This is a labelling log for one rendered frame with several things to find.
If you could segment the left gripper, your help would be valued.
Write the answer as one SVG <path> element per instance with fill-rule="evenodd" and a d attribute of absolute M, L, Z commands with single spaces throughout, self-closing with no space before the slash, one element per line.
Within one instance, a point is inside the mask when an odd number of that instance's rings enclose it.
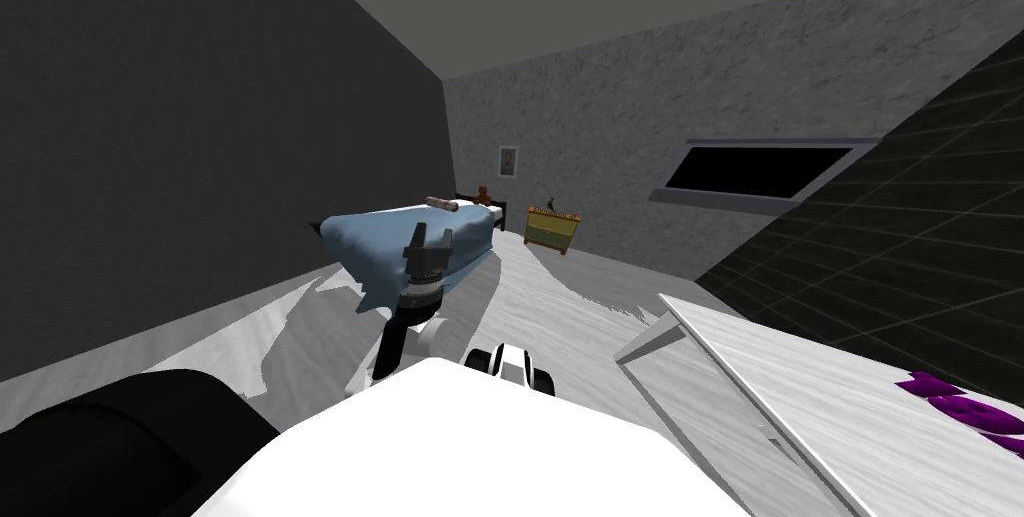
<path fill-rule="evenodd" d="M 411 284 L 441 281 L 447 268 L 447 257 L 453 253 L 453 231 L 445 229 L 435 247 L 425 247 L 427 227 L 426 223 L 416 224 L 411 246 L 406 247 L 402 254 Z"/>

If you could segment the bed with blue blanket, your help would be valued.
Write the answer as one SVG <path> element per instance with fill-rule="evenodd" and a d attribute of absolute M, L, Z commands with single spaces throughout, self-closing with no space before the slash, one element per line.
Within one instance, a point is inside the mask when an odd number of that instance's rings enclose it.
<path fill-rule="evenodd" d="M 427 225 L 427 247 L 438 246 L 443 232 L 452 230 L 453 253 L 441 279 L 445 289 L 456 286 L 488 258 L 494 229 L 504 223 L 505 205 L 498 201 L 476 204 L 463 196 L 454 201 L 458 203 L 455 212 L 423 204 L 337 215 L 312 224 L 327 251 L 357 290 L 358 314 L 395 310 L 400 290 L 409 281 L 404 248 L 420 222 Z"/>

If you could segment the yellow and green chest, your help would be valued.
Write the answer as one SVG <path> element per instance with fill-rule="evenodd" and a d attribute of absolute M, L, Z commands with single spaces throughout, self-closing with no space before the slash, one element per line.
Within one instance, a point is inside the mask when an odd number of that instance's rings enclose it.
<path fill-rule="evenodd" d="M 530 206 L 527 210 L 523 242 L 555 249 L 565 256 L 580 223 L 578 215 L 556 211 L 550 199 L 545 209 Z"/>

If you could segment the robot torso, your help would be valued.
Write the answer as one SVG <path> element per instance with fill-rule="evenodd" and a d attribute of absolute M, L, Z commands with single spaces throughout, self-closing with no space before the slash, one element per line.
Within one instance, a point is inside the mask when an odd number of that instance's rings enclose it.
<path fill-rule="evenodd" d="M 428 358 L 287 429 L 193 517 L 749 517 L 662 434 Z"/>

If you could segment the white wooden desk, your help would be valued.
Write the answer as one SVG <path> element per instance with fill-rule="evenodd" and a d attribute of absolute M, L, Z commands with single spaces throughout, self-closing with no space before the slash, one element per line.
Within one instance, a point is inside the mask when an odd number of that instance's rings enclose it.
<path fill-rule="evenodd" d="M 666 297 L 615 362 L 752 517 L 1024 517 L 1024 459 L 904 370 Z"/>

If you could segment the purple flat object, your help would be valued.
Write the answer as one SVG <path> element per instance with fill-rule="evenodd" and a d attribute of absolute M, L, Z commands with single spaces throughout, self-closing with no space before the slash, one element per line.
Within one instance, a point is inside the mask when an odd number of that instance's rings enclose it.
<path fill-rule="evenodd" d="M 909 377 L 894 385 L 1024 460 L 1024 419 L 977 401 L 966 391 L 929 372 L 910 372 Z"/>

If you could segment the dark window with grey frame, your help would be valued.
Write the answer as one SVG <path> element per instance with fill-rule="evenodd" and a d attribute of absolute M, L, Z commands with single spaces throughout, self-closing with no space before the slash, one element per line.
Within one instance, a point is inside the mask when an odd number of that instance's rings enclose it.
<path fill-rule="evenodd" d="M 880 141 L 879 137 L 688 139 L 648 200 L 779 217 Z"/>

